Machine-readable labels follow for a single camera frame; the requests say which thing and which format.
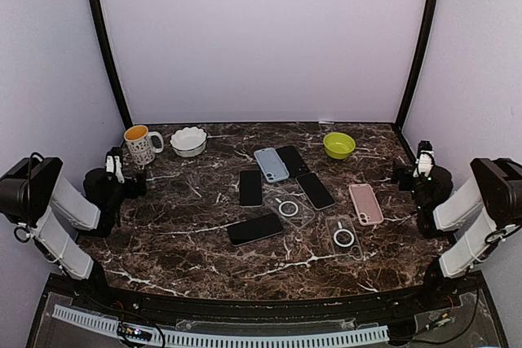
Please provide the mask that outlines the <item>pink phone case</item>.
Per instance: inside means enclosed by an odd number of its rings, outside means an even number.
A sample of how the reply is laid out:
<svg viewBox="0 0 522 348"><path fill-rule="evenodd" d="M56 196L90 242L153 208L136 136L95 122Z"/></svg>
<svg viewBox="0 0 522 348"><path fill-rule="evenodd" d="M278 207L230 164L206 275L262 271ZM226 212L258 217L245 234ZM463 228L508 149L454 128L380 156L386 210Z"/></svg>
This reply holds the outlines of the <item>pink phone case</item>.
<svg viewBox="0 0 522 348"><path fill-rule="evenodd" d="M348 191L361 226L375 226L383 222L382 210L369 184L352 184Z"/></svg>

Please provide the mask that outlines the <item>black phone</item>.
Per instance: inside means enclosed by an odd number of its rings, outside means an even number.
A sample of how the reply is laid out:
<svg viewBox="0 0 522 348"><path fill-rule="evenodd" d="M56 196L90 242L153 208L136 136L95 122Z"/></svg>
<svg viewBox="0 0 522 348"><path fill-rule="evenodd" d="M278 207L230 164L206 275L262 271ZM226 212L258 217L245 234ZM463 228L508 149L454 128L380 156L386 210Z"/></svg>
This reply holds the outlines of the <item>black phone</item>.
<svg viewBox="0 0 522 348"><path fill-rule="evenodd" d="M276 152L285 164L291 178L296 178L310 172L310 169L295 146L279 147L276 149Z"/></svg>

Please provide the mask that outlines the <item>clear magsafe phone case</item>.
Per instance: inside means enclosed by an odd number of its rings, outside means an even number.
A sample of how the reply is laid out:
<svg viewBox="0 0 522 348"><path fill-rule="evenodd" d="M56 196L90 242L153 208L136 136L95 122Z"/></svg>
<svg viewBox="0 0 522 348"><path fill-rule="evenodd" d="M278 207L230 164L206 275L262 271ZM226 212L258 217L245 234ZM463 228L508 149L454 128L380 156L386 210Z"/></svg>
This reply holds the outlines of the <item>clear magsafe phone case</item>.
<svg viewBox="0 0 522 348"><path fill-rule="evenodd" d="M295 229L303 229L315 221L315 212L296 196L271 190L264 196L264 204Z"/></svg>

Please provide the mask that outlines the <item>light blue phone case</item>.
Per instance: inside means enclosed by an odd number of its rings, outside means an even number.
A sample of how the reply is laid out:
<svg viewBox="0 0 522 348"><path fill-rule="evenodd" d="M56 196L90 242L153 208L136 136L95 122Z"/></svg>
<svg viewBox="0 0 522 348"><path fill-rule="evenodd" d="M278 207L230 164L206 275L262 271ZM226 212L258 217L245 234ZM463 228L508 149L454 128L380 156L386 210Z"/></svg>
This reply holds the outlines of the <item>light blue phone case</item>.
<svg viewBox="0 0 522 348"><path fill-rule="evenodd" d="M285 163L274 148L259 149L254 152L254 158L268 183L278 183L290 177Z"/></svg>

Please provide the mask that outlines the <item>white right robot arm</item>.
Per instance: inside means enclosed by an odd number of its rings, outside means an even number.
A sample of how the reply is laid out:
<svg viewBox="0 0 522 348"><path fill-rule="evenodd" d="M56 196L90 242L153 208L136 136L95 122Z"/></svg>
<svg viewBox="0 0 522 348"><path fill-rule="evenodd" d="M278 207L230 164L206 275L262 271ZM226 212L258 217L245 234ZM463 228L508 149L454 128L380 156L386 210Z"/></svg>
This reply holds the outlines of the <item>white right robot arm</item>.
<svg viewBox="0 0 522 348"><path fill-rule="evenodd" d="M459 239L430 262L413 295L425 311L438 307L508 236L521 228L521 165L510 158L475 158L472 176L453 189L451 173L422 152L416 165L392 166L391 180L411 194L417 228L426 239Z"/></svg>

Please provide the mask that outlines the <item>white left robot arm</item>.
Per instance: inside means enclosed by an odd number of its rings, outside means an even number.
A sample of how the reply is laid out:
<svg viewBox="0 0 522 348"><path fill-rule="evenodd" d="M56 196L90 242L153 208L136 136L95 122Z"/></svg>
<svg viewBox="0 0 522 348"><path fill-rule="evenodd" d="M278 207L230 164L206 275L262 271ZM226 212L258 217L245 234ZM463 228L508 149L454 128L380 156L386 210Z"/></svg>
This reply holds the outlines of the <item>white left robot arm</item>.
<svg viewBox="0 0 522 348"><path fill-rule="evenodd" d="M105 167L89 171L83 185L80 192L67 180L60 158L35 152L1 177L1 213L14 224L19 242L32 241L72 280L86 283L84 300L107 312L115 295L105 287L104 268L81 249L73 233L109 237L121 223L123 201L146 194L146 173L138 170L127 178L120 157L108 155Z"/></svg>

